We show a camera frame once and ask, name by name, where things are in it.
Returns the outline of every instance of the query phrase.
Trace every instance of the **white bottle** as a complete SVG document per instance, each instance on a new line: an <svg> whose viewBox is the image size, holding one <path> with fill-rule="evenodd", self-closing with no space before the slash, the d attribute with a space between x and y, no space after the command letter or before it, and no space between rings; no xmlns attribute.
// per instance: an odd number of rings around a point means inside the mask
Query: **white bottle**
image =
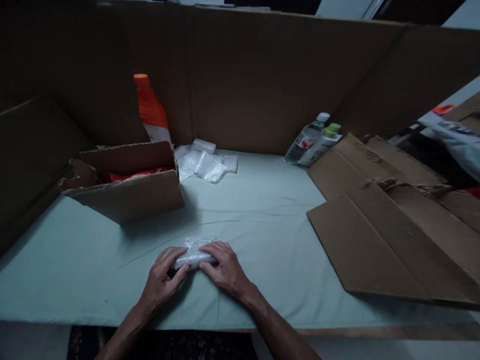
<svg viewBox="0 0 480 360"><path fill-rule="evenodd" d="M298 162L299 165L311 167L320 157L322 157L331 147L333 147L342 137L338 134L340 125L331 123L323 130L323 135L315 142L310 150Z"/></svg>
<svg viewBox="0 0 480 360"><path fill-rule="evenodd" d="M325 122L329 117L328 113L321 112L315 121L312 121L302 129L286 152L285 161L288 164L296 165L302 156L315 144L317 139L322 136Z"/></svg>

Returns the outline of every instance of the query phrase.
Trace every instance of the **orange bottle in background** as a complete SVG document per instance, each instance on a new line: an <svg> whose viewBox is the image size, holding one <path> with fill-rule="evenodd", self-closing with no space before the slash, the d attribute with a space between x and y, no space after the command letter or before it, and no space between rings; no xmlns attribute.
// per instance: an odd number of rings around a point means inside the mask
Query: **orange bottle in background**
<svg viewBox="0 0 480 360"><path fill-rule="evenodd" d="M150 137L150 141L168 141L172 144L164 107L150 86L149 76L147 74L135 74L133 79L138 90L140 118Z"/></svg>

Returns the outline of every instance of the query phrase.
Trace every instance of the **plastic bottle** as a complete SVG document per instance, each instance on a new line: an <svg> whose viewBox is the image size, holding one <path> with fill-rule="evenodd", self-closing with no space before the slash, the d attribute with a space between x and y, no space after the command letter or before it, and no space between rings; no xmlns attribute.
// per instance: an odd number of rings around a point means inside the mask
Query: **plastic bottle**
<svg viewBox="0 0 480 360"><path fill-rule="evenodd" d="M311 167L320 157L322 157L331 147L333 147L342 137L338 132L341 126L337 123L331 123L323 130L323 135L306 152L298 162L299 165Z"/></svg>
<svg viewBox="0 0 480 360"><path fill-rule="evenodd" d="M135 74L133 79L135 80L138 91L140 118L150 141L168 141L172 144L164 107L150 86L149 76L146 74Z"/></svg>
<svg viewBox="0 0 480 360"><path fill-rule="evenodd" d="M316 120L309 123L303 128L297 136L290 149L286 152L285 161L288 164L296 165L304 154L315 144L317 139L322 136L325 122L329 119L330 114L321 112Z"/></svg>

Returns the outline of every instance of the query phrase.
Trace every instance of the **bubble wrap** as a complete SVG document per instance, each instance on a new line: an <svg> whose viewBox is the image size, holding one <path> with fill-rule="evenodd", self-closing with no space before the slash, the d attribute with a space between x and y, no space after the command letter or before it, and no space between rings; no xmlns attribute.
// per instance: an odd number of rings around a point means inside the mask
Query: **bubble wrap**
<svg viewBox="0 0 480 360"><path fill-rule="evenodd" d="M226 155L223 157L223 165L226 167L228 173L236 173L239 163L238 155Z"/></svg>
<svg viewBox="0 0 480 360"><path fill-rule="evenodd" d="M206 151L211 155L214 154L216 148L217 148L217 145L215 145L214 143L201 140L198 138L193 141L193 146L191 147L192 150L197 150L200 152Z"/></svg>
<svg viewBox="0 0 480 360"><path fill-rule="evenodd" d="M181 158L183 158L185 155L187 155L189 153L189 150L187 149L186 146L180 145L173 152L175 153L175 159L178 161Z"/></svg>
<svg viewBox="0 0 480 360"><path fill-rule="evenodd" d="M200 161L202 153L192 150L187 155L183 156L177 161L178 164L178 177L181 183L195 174L195 169Z"/></svg>
<svg viewBox="0 0 480 360"><path fill-rule="evenodd" d="M217 259L215 259L212 255L199 251L199 248L201 248L203 245L207 245L215 241L217 241L217 237L215 235L186 237L185 247L188 248L188 251L175 261L173 268L178 270L183 265L190 264L190 270L193 270L198 268L200 263L217 263Z"/></svg>
<svg viewBox="0 0 480 360"><path fill-rule="evenodd" d="M206 151L201 152L195 174L209 183L218 183L226 171L227 167L215 160L214 155Z"/></svg>
<svg viewBox="0 0 480 360"><path fill-rule="evenodd" d="M217 160L220 164L224 163L224 157L222 155L212 155L215 160Z"/></svg>

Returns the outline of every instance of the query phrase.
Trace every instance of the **tablecloth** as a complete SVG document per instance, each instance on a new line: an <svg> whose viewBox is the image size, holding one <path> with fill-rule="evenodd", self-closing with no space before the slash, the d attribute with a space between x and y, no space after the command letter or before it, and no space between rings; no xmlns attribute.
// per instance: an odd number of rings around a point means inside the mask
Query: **tablecloth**
<svg viewBox="0 0 480 360"><path fill-rule="evenodd" d="M230 243L247 276L297 329L471 320L464 310L345 292L306 215L325 201L306 171L278 155L219 153L239 156L236 174L218 184L189 178L184 208L129 225L59 197L0 259L0 320L118 326L158 254L208 234ZM255 327L200 270L153 326Z"/></svg>

